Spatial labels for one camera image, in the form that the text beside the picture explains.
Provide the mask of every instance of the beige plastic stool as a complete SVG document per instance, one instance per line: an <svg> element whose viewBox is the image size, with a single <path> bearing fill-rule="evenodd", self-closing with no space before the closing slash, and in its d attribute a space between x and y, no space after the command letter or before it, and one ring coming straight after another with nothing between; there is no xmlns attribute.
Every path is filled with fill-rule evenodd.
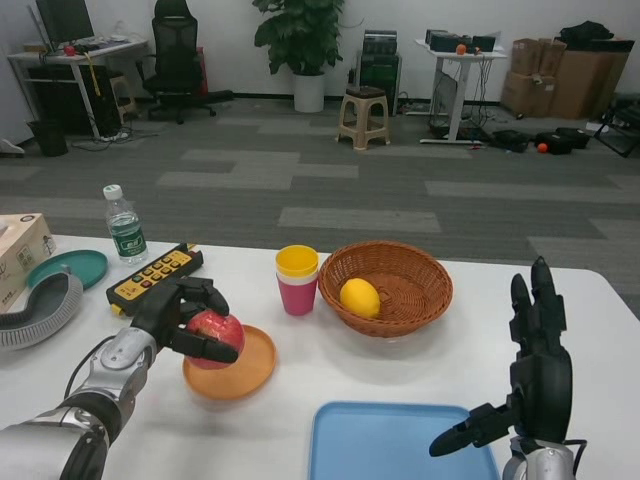
<svg viewBox="0 0 640 480"><path fill-rule="evenodd" d="M123 74L116 74L114 77L109 79L111 81L111 90L113 91L113 96L116 99L116 105L118 105L118 115L120 115L120 123L124 124L124 116L127 113L132 115L138 115L138 106L136 105L136 99L133 98L133 94L131 93L131 85ZM118 103L118 96L116 95L116 88L118 85L124 87L127 96L129 97L129 103L126 105L120 105Z"/></svg>
<svg viewBox="0 0 640 480"><path fill-rule="evenodd" d="M355 106L358 116L356 119L346 120L347 106L350 103ZM382 124L371 120L371 108L374 105L382 105ZM340 110L337 142L340 141L342 135L353 139L353 149L357 151L366 150L369 141L374 138L384 138L387 145L391 143L389 106L384 90L374 87L347 88L347 94L344 96Z"/></svg>

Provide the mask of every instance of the gray flexible hose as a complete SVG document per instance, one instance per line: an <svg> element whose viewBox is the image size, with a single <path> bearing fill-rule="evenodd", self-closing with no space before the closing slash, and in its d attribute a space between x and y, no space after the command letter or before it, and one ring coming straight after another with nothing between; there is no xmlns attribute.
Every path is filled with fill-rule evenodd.
<svg viewBox="0 0 640 480"><path fill-rule="evenodd" d="M60 330L78 311L82 282L55 273L38 283L21 312L0 314L0 352L30 347Z"/></svg>

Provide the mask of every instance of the black office chair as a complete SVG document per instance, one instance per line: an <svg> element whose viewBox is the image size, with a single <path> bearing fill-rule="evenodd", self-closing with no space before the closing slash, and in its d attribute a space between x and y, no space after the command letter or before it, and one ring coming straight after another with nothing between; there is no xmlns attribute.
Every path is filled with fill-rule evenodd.
<svg viewBox="0 0 640 480"><path fill-rule="evenodd" d="M208 105L208 99L198 98L202 84L202 68L196 50L198 21L191 15L186 0L158 0L152 21L156 40L156 74L145 78L142 60L136 67L142 86L158 105L148 110L149 120L158 111L176 109L176 122L182 125L182 111L200 108L215 117L216 112Z"/></svg>

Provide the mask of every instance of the teal plate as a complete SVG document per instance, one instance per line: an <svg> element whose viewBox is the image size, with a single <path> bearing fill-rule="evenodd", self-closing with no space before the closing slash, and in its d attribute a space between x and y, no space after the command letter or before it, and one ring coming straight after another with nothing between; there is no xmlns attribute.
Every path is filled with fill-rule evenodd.
<svg viewBox="0 0 640 480"><path fill-rule="evenodd" d="M109 262L104 254L95 250L74 250L51 257L38 265L27 280L30 288L49 275L59 272L68 272L80 279L86 290L98 283L107 273Z"/></svg>

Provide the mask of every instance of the orange plate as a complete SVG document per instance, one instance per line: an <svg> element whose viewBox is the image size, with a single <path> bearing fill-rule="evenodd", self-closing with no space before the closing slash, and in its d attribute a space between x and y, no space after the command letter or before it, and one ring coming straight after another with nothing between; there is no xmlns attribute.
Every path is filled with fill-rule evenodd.
<svg viewBox="0 0 640 480"><path fill-rule="evenodd" d="M244 350L236 363L222 370L197 368L185 357L182 373L189 386L211 400L246 397L266 383L276 366L276 346L262 330L244 325Z"/></svg>

